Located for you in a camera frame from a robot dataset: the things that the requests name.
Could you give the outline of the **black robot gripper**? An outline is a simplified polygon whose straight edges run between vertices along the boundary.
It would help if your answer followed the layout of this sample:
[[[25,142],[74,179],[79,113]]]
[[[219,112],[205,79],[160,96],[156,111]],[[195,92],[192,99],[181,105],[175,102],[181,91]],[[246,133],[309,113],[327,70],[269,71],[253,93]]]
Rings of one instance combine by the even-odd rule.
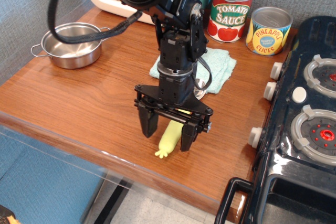
[[[195,74],[160,74],[159,85],[137,84],[135,106],[138,107],[142,133],[151,137],[157,129],[159,116],[184,124],[182,127],[181,151],[190,150],[198,133],[208,132],[211,128],[210,117],[213,110],[194,95],[194,88],[207,90],[212,77],[204,88],[196,84]]]

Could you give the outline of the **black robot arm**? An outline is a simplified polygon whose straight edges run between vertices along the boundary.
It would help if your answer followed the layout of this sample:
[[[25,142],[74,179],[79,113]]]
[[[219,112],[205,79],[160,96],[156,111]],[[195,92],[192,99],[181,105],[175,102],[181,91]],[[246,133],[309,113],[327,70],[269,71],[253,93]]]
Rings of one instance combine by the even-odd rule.
[[[135,104],[142,132],[150,137],[157,129],[159,116],[183,125],[181,151],[188,151],[198,134],[208,132],[213,110],[195,96],[198,65],[206,66],[208,39],[203,29],[200,0],[119,0],[148,14],[155,24],[160,58],[159,84],[137,85]]]

